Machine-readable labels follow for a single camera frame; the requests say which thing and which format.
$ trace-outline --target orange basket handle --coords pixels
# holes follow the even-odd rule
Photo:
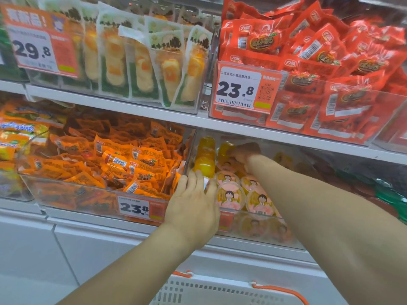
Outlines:
[[[299,294],[297,291],[294,290],[290,290],[290,289],[286,289],[286,288],[282,288],[282,287],[277,287],[277,286],[262,286],[262,285],[258,285],[255,281],[250,282],[250,284],[252,285],[252,287],[254,289],[264,289],[264,290],[275,290],[275,291],[280,291],[280,292],[285,292],[288,294],[292,294],[294,296],[296,296],[297,298],[300,299],[300,301],[304,304],[304,305],[309,305],[308,301],[306,300],[306,298],[304,298],[301,294]]]
[[[194,273],[192,273],[192,271],[186,271],[186,273],[182,273],[182,272],[178,272],[178,271],[174,271],[173,275],[177,275],[177,276],[181,276],[181,277],[186,277],[186,278],[191,278]]]

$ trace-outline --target white shopping basket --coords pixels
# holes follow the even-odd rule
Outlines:
[[[174,272],[150,305],[309,305],[298,292],[228,279]]]

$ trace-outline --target person's left arm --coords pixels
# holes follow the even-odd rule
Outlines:
[[[203,179],[200,171],[181,176],[164,224],[57,305],[148,305],[172,272],[218,230],[216,183],[204,194]]]

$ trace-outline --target forearm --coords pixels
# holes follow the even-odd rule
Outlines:
[[[395,288],[395,279],[406,279],[406,269],[400,265],[406,263],[407,248],[400,240],[407,228],[394,217],[362,197],[290,171],[264,156],[252,156],[247,164],[294,235],[348,302],[360,303],[353,287],[360,295],[376,296],[384,286]],[[358,278],[366,278],[365,285],[358,286]]]
[[[192,249],[165,224],[58,305],[147,305]]]

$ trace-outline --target person's left hand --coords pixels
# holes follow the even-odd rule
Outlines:
[[[203,179],[200,171],[192,170],[188,177],[180,177],[162,225],[185,241],[191,252],[203,247],[214,236],[221,215],[215,201],[216,181],[210,180],[205,194]]]

